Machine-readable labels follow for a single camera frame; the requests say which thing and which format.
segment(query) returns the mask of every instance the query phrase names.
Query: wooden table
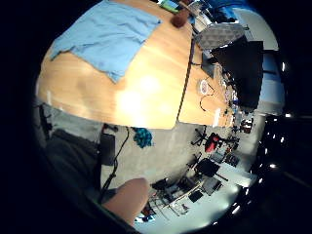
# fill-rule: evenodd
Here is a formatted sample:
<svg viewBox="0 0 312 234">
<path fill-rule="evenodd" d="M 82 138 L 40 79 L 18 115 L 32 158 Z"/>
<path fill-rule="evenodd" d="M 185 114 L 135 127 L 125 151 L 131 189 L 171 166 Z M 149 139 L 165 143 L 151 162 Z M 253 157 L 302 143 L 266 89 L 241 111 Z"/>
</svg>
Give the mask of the wooden table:
<svg viewBox="0 0 312 234">
<path fill-rule="evenodd" d="M 193 62 L 202 63 L 202 53 L 198 46 L 195 46 Z M 226 88 L 221 84 L 220 72 L 221 68 L 217 65 L 214 69 L 213 79 L 200 66 L 192 65 L 182 107 L 178 116 L 180 122 L 221 127 L 232 126 L 232 110 L 228 107 L 225 99 Z M 198 94 L 197 84 L 200 80 L 207 77 L 208 83 L 214 88 L 214 95 L 203 99 L 202 106 L 206 109 L 204 111 L 200 107 L 202 95 Z"/>
<path fill-rule="evenodd" d="M 71 53 L 41 65 L 38 97 L 67 113 L 105 123 L 170 129 L 176 123 L 188 64 L 192 29 L 177 29 L 173 14 L 147 0 L 116 0 L 158 17 L 152 32 L 131 62 L 125 77 L 114 84 L 105 73 Z"/>
</svg>

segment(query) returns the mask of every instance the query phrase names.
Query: blue cloth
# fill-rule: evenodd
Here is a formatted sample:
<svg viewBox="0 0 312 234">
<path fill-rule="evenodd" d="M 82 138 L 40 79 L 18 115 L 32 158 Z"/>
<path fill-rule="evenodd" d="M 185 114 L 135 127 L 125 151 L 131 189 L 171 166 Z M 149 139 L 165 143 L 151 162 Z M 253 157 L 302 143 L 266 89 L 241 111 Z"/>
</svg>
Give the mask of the blue cloth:
<svg viewBox="0 0 312 234">
<path fill-rule="evenodd" d="M 159 23 L 146 12 L 103 0 L 55 40 L 51 59 L 70 51 L 118 82 Z"/>
<path fill-rule="evenodd" d="M 134 136 L 134 141 L 136 141 L 136 144 L 143 148 L 145 146 L 151 146 L 152 145 L 152 134 L 145 128 L 133 128 L 133 130 L 136 132 Z"/>
</svg>

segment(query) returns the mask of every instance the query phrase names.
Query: office chair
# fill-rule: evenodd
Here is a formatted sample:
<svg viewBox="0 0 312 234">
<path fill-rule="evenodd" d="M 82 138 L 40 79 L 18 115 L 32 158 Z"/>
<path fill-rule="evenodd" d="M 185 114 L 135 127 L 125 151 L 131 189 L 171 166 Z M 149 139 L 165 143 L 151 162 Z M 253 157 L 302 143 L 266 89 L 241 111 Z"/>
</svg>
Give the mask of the office chair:
<svg viewBox="0 0 312 234">
<path fill-rule="evenodd" d="M 207 129 L 206 125 L 204 126 L 204 131 L 202 133 L 199 132 L 198 129 L 195 129 L 195 132 L 199 135 L 199 138 L 195 142 L 191 141 L 192 145 L 197 144 L 198 146 L 200 146 L 203 143 L 203 140 L 206 139 L 207 136 L 206 129 Z"/>
<path fill-rule="evenodd" d="M 220 142 L 221 137 L 215 133 L 211 133 L 211 135 L 207 137 L 206 129 L 207 129 L 206 125 L 205 125 L 204 131 L 202 133 L 200 133 L 198 129 L 195 129 L 195 132 L 199 135 L 199 138 L 195 142 L 191 141 L 191 144 L 192 145 L 197 144 L 198 146 L 200 146 L 203 143 L 203 141 L 205 140 L 206 141 L 205 142 L 205 152 L 210 153 L 216 149 L 218 144 L 221 143 Z"/>
</svg>

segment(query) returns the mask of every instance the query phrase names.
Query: black cable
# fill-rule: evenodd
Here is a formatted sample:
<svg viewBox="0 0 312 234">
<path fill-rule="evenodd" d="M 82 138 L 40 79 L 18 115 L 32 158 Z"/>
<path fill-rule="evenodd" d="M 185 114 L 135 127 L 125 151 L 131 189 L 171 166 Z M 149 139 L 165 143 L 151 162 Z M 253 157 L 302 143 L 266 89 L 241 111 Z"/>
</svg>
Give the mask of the black cable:
<svg viewBox="0 0 312 234">
<path fill-rule="evenodd" d="M 203 106 L 202 106 L 202 101 L 203 101 L 203 99 L 204 99 L 205 97 L 208 97 L 208 96 L 213 96 L 214 93 L 215 93 L 215 89 L 214 89 L 208 82 L 207 82 L 207 84 L 208 84 L 208 86 L 213 90 L 213 93 L 212 93 L 212 94 L 205 95 L 205 96 L 202 96 L 201 100 L 199 101 L 199 105 L 201 106 L 201 108 L 202 108 L 203 111 L 206 111 L 206 109 L 204 109 Z"/>
<path fill-rule="evenodd" d="M 115 158 L 114 158 L 114 169 L 113 169 L 113 172 L 109 175 L 108 179 L 106 180 L 106 182 L 104 183 L 104 186 L 102 187 L 102 189 L 100 190 L 99 192 L 99 196 L 98 196 L 98 199 L 97 199 L 97 202 L 98 203 L 101 203 L 101 200 L 105 194 L 105 192 L 107 191 L 108 187 L 109 187 L 109 184 L 111 182 L 111 180 L 116 177 L 116 171 L 118 169 L 118 156 L 121 152 L 121 150 L 123 149 L 125 143 L 127 142 L 128 138 L 129 138 L 129 128 L 126 127 L 127 129 L 127 137 L 125 138 L 124 142 L 122 143 L 122 145 L 120 146 L 120 149 L 118 151 L 118 153 L 116 154 Z"/>
<path fill-rule="evenodd" d="M 191 48 L 190 48 L 189 58 L 188 58 L 188 64 L 187 64 L 186 77 L 185 77 L 185 81 L 184 81 L 184 88 L 183 88 L 183 93 L 182 93 L 181 102 L 179 103 L 179 108 L 178 108 L 177 116 L 179 116 L 179 113 L 180 113 L 181 108 L 182 108 L 182 104 L 183 104 L 183 100 L 184 100 L 184 96 L 185 96 L 185 92 L 186 92 L 186 87 L 187 87 L 189 75 L 190 75 L 190 72 L 191 72 L 192 60 L 193 60 L 193 57 L 194 57 L 194 50 L 195 50 L 195 39 L 194 39 L 194 37 L 192 37 L 192 40 L 191 40 Z"/>
</svg>

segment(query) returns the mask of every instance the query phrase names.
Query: cable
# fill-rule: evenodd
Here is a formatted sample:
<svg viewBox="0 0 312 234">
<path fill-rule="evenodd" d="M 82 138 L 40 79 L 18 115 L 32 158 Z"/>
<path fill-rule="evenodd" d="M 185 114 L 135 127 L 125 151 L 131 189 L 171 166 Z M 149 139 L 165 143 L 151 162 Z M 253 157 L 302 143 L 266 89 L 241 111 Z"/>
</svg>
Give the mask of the cable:
<svg viewBox="0 0 312 234">
<path fill-rule="evenodd" d="M 114 158 L 114 169 L 113 169 L 113 172 L 109 175 L 108 179 L 106 180 L 106 182 L 104 183 L 104 186 L 102 187 L 102 189 L 100 190 L 99 192 L 99 196 L 98 196 L 98 199 L 97 199 L 97 202 L 100 203 L 105 192 L 107 191 L 108 187 L 109 187 L 109 184 L 111 182 L 111 180 L 116 177 L 116 171 L 118 169 L 118 156 L 121 152 L 121 150 L 123 149 L 125 143 L 127 142 L 128 138 L 129 138 L 129 128 L 126 127 L 127 129 L 127 137 L 125 138 L 124 142 L 122 143 L 122 145 L 120 146 L 120 149 L 118 151 L 118 153 L 116 154 L 115 158 Z"/>
<path fill-rule="evenodd" d="M 205 97 L 208 97 L 208 96 L 213 96 L 214 93 L 215 93 L 215 89 L 214 89 L 208 82 L 207 82 L 207 84 L 208 84 L 208 86 L 213 90 L 213 93 L 212 93 L 212 94 L 205 95 L 205 96 L 202 96 L 201 100 L 199 101 L 199 105 L 201 106 L 201 108 L 202 108 L 203 111 L 206 111 L 206 109 L 204 109 L 203 106 L 202 106 L 202 101 L 203 101 L 203 99 L 204 99 Z"/>
</svg>

